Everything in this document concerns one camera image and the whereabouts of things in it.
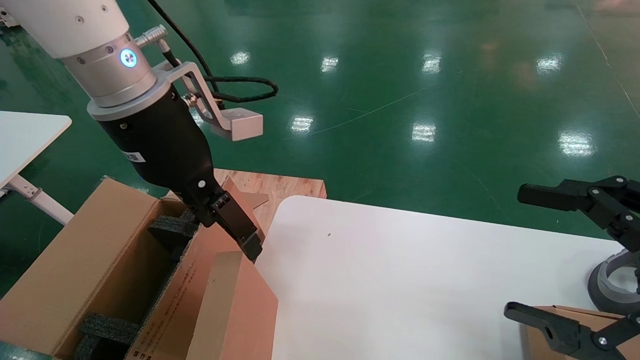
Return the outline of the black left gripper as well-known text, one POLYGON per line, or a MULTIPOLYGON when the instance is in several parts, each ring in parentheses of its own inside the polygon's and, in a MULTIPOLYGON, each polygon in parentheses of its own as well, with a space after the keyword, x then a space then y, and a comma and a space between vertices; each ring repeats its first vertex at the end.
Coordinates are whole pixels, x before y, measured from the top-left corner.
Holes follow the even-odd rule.
POLYGON ((142 179, 178 195, 206 228, 220 225, 256 262, 263 250, 258 228, 215 180, 205 134, 174 86, 145 109, 99 124, 142 179))

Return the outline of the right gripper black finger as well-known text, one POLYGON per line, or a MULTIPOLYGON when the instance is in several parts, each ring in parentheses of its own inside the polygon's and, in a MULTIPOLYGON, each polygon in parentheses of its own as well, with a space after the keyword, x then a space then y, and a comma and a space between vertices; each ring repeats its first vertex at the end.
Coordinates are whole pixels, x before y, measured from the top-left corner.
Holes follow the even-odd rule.
POLYGON ((628 251, 640 248, 640 183, 621 175, 595 182, 565 178, 558 186, 522 184, 518 202, 579 211, 628 251))
POLYGON ((637 360, 639 312, 626 316, 567 306, 506 303, 504 316, 525 326, 533 360, 637 360))

